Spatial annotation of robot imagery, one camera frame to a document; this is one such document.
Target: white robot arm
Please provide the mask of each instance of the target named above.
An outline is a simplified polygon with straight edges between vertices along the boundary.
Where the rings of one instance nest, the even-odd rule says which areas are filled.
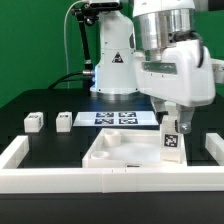
[[[210,55],[194,29],[193,0],[135,0],[136,76],[158,114],[177,104],[176,129],[191,131],[194,108],[215,97]]]
[[[120,1],[90,0],[87,5],[102,14],[101,61],[96,66],[92,92],[127,95],[140,90],[151,96],[158,120],[166,113],[166,100],[176,103],[176,130],[187,134],[195,107],[208,105],[215,97],[210,55],[195,32],[194,1],[129,2],[134,6],[134,54],[129,45],[132,23],[108,10],[119,8]],[[125,58],[124,63],[114,63],[119,55]]]

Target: white plastic container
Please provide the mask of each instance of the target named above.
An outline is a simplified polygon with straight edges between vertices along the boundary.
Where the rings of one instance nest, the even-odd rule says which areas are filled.
[[[164,147],[163,143],[160,131],[102,129],[82,160],[83,168],[186,164],[183,141],[176,148]]]

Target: black table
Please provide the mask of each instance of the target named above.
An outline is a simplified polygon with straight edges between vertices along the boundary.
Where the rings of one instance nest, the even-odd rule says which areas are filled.
[[[204,148],[205,134],[224,136],[224,99],[196,109],[192,132],[185,136],[188,165],[217,165]],[[41,132],[29,135],[30,152],[19,168],[81,167],[81,159],[101,127],[73,127],[57,134],[58,112],[149,111],[148,97],[111,103],[87,91],[31,90],[0,110],[0,152],[24,134],[30,112],[44,112]],[[158,126],[131,127],[158,129]],[[0,195],[0,223],[223,223],[224,192],[146,192]]]

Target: cube with marker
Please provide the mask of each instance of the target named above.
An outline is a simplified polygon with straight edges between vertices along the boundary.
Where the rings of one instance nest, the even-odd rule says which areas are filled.
[[[181,146],[183,135],[175,130],[177,116],[164,116],[160,126],[161,159],[181,163]]]
[[[57,132],[70,132],[72,127],[72,113],[60,112],[56,119]]]
[[[44,116],[42,112],[29,113],[24,119],[24,129],[26,133],[37,133],[44,125]]]

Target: white block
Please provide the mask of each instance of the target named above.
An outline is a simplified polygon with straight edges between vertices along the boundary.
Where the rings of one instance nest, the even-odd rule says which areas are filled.
[[[224,83],[224,61],[212,59],[212,67],[216,83]]]
[[[137,192],[223,190],[223,171],[217,166],[142,168],[136,174]]]
[[[39,132],[44,125],[44,116],[42,112],[30,113],[24,119],[25,132]]]
[[[183,135],[175,130],[176,116],[164,116],[161,131],[161,159],[182,163]]]
[[[224,140],[217,133],[206,134],[205,148],[220,166],[224,166]]]
[[[104,193],[136,192],[136,170],[133,168],[104,170],[102,188]]]
[[[70,132],[72,127],[72,113],[61,112],[56,119],[57,132]]]
[[[17,136],[0,156],[0,169],[15,169],[29,151],[27,136]]]
[[[0,169],[0,193],[102,192],[102,171],[97,169]]]

